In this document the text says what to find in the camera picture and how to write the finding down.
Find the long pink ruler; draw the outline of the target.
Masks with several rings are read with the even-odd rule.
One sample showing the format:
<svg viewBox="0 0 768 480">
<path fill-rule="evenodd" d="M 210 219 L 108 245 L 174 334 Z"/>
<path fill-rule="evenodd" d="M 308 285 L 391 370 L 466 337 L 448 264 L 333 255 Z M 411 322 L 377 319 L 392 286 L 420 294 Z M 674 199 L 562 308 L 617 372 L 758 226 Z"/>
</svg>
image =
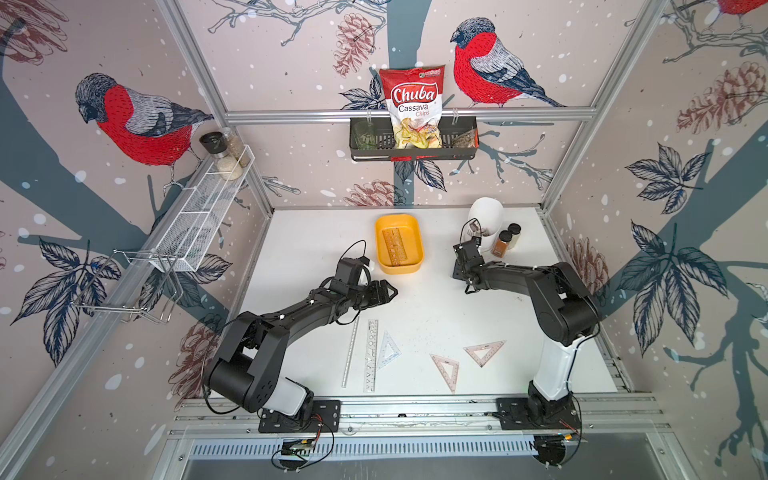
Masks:
<svg viewBox="0 0 768 480">
<path fill-rule="evenodd" d="M 396 233 L 397 233 L 397 228 L 388 228 L 383 231 L 384 243 L 387 248 L 391 266 L 400 266 L 397 262 L 396 253 L 395 253 L 395 234 Z"/>
</svg>

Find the short clear stencil ruler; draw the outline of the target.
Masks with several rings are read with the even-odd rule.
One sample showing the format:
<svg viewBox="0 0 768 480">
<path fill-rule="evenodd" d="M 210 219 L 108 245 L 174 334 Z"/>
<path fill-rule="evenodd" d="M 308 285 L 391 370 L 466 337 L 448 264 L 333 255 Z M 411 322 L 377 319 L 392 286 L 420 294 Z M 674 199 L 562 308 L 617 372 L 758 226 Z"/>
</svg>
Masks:
<svg viewBox="0 0 768 480">
<path fill-rule="evenodd" d="M 398 227 L 395 234 L 395 253 L 400 266 L 410 265 L 414 262 L 412 253 L 412 230 L 406 227 Z"/>
</svg>

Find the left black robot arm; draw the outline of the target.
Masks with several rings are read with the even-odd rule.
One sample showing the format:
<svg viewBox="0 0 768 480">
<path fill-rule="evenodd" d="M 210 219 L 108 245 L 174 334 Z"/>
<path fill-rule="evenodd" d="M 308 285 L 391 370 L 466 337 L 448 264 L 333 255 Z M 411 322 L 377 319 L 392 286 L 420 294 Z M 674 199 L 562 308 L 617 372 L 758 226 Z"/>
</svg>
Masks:
<svg viewBox="0 0 768 480">
<path fill-rule="evenodd" d="M 281 374 L 288 347 L 315 329 L 358 312 L 385 305 L 398 295 L 386 280 L 344 285 L 331 278 L 307 298 L 277 312 L 240 313 L 206 365 L 202 385 L 250 413 L 260 409 L 302 417 L 313 393 Z"/>
</svg>

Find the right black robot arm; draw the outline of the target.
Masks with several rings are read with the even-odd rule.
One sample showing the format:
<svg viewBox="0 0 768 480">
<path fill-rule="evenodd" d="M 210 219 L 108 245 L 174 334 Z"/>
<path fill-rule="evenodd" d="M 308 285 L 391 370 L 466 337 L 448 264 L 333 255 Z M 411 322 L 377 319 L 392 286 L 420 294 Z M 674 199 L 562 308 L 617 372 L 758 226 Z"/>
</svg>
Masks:
<svg viewBox="0 0 768 480">
<path fill-rule="evenodd" d="M 602 314 L 594 298 L 566 262 L 534 267 L 487 262 L 473 240 L 454 245 L 453 251 L 452 277 L 466 284 L 467 294 L 500 290 L 530 298 L 547 340 L 529 383 L 526 410 L 537 424 L 554 419 L 573 398 L 570 379 L 580 346 L 599 331 Z"/>
</svg>

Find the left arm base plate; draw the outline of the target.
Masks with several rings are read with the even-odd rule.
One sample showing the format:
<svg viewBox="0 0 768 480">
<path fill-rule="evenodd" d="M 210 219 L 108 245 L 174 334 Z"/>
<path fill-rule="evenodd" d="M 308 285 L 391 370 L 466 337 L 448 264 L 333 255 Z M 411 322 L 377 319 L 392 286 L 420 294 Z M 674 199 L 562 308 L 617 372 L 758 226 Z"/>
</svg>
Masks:
<svg viewBox="0 0 768 480">
<path fill-rule="evenodd" d="M 258 432 L 271 433 L 316 433 L 330 430 L 336 433 L 342 402 L 338 399 L 311 400 L 305 402 L 295 415 L 289 416 L 277 410 L 264 409 L 260 417 Z"/>
</svg>

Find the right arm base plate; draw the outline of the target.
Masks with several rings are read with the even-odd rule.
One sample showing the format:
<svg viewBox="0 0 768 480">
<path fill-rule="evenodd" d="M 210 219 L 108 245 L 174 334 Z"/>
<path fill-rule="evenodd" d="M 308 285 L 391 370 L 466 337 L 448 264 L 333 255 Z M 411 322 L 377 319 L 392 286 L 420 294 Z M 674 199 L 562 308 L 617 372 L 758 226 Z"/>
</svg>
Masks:
<svg viewBox="0 0 768 480">
<path fill-rule="evenodd" d="M 546 401 L 539 397 L 502 397 L 496 399 L 492 416 L 503 430 L 579 430 L 581 417 L 572 395 Z"/>
</svg>

